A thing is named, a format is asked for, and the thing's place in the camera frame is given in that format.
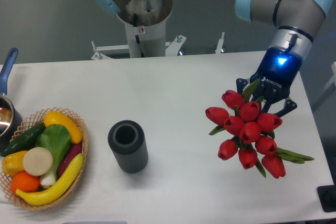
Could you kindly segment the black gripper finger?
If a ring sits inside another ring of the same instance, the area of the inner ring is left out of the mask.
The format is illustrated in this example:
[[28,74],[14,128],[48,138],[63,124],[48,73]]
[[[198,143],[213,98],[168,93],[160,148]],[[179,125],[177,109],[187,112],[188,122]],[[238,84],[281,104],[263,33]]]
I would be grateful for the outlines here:
[[238,78],[236,79],[236,87],[238,93],[247,93],[250,89],[250,79]]
[[284,115],[290,113],[297,108],[297,104],[290,97],[285,98],[283,108],[275,113],[278,117],[283,117]]

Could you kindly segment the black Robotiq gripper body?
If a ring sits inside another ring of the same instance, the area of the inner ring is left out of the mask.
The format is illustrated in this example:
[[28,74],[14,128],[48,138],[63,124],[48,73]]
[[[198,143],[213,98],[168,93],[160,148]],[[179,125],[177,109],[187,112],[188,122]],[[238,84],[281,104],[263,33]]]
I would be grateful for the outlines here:
[[254,98],[264,97],[265,100],[276,103],[290,94],[290,87],[302,65],[303,58],[279,48],[269,48],[257,71],[250,77],[260,83],[253,92]]

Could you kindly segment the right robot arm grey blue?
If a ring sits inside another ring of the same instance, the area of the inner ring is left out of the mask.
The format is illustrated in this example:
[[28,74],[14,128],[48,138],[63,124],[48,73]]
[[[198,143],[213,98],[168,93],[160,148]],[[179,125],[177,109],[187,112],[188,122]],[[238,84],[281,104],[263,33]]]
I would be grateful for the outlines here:
[[250,77],[260,80],[254,98],[274,104],[286,99],[290,87],[333,0],[235,0],[235,13],[248,22],[277,28],[258,69]]

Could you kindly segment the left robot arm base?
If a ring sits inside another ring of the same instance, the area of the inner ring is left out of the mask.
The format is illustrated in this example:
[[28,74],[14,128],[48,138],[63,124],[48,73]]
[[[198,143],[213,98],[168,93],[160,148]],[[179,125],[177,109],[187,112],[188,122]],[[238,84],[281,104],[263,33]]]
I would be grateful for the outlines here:
[[166,21],[172,0],[94,0],[124,23],[132,58],[166,55]]

